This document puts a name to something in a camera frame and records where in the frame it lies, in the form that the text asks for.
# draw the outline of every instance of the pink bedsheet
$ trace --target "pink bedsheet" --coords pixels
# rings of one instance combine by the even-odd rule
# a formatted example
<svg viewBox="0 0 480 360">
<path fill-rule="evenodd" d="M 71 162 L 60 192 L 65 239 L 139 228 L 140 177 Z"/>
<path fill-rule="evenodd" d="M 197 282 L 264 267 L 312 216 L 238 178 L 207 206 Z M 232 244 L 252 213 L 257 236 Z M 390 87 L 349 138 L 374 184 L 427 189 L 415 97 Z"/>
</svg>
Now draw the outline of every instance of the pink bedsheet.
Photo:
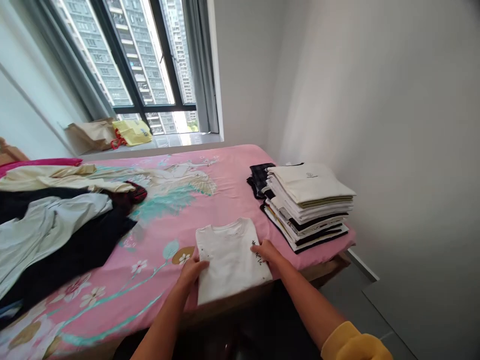
<svg viewBox="0 0 480 360">
<path fill-rule="evenodd" d="M 350 229 L 343 237 L 295 254 L 246 182 L 249 166 L 270 162 L 255 145 L 93 161 L 99 172 L 127 167 L 131 173 L 117 179 L 127 176 L 146 186 L 147 199 L 131 215 L 138 224 L 103 267 L 59 289 L 0 332 L 0 358 L 61 358 L 148 327 L 193 254 L 195 230 L 209 224 L 251 218 L 258 238 L 270 239 L 299 270 L 326 262 L 355 243 Z M 194 291 L 187 310 L 196 302 Z"/>
</svg>

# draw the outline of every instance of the high-rise building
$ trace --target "high-rise building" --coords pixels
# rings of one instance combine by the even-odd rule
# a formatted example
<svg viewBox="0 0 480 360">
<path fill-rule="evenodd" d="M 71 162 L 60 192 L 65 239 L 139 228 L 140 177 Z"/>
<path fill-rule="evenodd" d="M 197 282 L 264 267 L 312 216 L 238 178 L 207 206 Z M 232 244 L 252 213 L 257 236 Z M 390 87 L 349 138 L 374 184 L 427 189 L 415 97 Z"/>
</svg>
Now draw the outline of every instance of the high-rise building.
<svg viewBox="0 0 480 360">
<path fill-rule="evenodd" d="M 132 105 L 90 0 L 56 0 L 55 4 L 110 104 Z M 173 104 L 170 79 L 149 1 L 106 0 L 106 5 L 145 105 Z M 162 10 L 183 102 L 194 104 L 181 1 L 162 0 Z M 154 135 L 198 131 L 196 111 L 151 112 L 145 115 Z M 140 119 L 139 114 L 122 114 L 119 117 Z"/>
</svg>

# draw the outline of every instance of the building window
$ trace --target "building window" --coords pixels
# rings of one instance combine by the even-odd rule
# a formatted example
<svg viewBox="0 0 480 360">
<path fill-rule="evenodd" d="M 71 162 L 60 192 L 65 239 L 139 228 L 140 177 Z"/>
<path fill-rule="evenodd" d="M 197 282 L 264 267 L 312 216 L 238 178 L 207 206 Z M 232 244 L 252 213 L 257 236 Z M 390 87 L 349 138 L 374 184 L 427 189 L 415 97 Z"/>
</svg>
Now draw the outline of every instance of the building window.
<svg viewBox="0 0 480 360">
<path fill-rule="evenodd" d="M 89 47 L 92 47 L 92 48 L 97 47 L 97 42 L 94 39 L 85 39 L 85 42 Z"/>
<path fill-rule="evenodd" d="M 198 128 L 196 117 L 191 115 L 196 114 L 197 107 L 191 89 L 182 1 L 52 3 L 73 37 L 80 38 L 78 53 L 85 57 L 92 73 L 99 75 L 98 84 L 119 116 L 144 119 L 155 125 L 151 126 L 153 134 L 176 132 L 174 113 L 178 115 L 175 122 L 185 121 L 185 128 Z M 160 49 L 174 58 L 163 56 Z M 155 114 L 156 119 L 147 114 Z M 181 123 L 178 128 L 184 129 Z"/>
</svg>

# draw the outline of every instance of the pink clothing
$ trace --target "pink clothing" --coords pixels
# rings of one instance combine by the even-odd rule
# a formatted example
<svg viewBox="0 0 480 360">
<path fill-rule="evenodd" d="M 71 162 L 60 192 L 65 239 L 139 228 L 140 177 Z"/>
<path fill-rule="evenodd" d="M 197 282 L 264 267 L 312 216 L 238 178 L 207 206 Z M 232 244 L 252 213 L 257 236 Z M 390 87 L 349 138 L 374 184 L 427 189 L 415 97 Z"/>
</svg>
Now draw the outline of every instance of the pink clothing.
<svg viewBox="0 0 480 360">
<path fill-rule="evenodd" d="M 38 165 L 63 165 L 63 166 L 78 166 L 82 163 L 80 158 L 52 158 L 41 160 L 29 160 L 29 161 L 15 161 L 0 166 L 0 178 L 3 178 L 7 171 L 24 166 L 38 166 Z"/>
</svg>

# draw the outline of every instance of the wooden bed frame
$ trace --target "wooden bed frame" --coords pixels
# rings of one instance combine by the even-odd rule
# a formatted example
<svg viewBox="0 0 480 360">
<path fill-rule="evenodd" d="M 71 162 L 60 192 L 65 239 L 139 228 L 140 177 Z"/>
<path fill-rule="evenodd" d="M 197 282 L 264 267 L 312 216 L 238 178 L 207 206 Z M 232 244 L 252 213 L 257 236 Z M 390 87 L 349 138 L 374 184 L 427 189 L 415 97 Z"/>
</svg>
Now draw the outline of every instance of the wooden bed frame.
<svg viewBox="0 0 480 360">
<path fill-rule="evenodd" d="M 15 146 L 7 144 L 3 137 L 0 137 L 0 165 L 28 161 L 29 158 Z M 350 265 L 350 259 L 344 254 L 339 253 L 330 261 L 323 262 L 314 266 L 307 267 L 301 271 L 301 274 L 317 289 L 326 284 L 331 278 Z M 240 309 L 248 307 L 253 303 L 266 297 L 273 288 L 274 283 L 253 287 L 239 294 L 205 304 L 194 311 L 183 314 L 181 328 L 193 328 L 201 326 L 207 321 L 212 321 L 219 316 L 225 316 L 234 313 Z M 122 342 L 122 338 L 108 341 L 98 346 L 71 354 L 64 359 L 111 359 L 115 350 Z"/>
<path fill-rule="evenodd" d="M 7 141 L 0 137 L 0 165 L 28 160 L 29 158 L 17 147 L 8 145 Z"/>
</svg>

